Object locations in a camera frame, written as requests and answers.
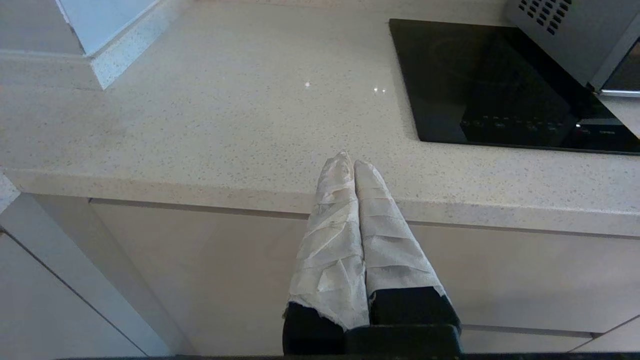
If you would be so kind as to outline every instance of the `stainless steel microwave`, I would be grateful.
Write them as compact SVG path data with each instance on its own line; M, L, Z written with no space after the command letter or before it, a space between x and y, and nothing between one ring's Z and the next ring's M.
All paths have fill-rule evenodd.
M506 16L580 84L640 97L640 0L510 0Z

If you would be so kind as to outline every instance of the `white kitchen cabinet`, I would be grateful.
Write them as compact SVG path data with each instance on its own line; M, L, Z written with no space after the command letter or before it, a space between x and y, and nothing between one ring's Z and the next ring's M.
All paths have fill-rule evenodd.
M92 207L200 353L281 353L281 315L306 220L110 201ZM640 241L412 230L463 324L605 332L638 314ZM464 339L478 351L483 339L487 351L508 343L495 336L530 351L586 341L474 332Z
M575 349L575 352L640 351L640 315L635 319Z
M640 313L640 241L413 225L461 321L606 332Z
M567 352L590 337L526 334L463 329L460 343L464 353Z
M0 358L144 356L28 252L0 234Z

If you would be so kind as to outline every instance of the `glass stovetop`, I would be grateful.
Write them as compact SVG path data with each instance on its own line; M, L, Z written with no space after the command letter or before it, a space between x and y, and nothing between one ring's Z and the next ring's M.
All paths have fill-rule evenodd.
M389 26L420 140L640 154L640 140L519 29Z

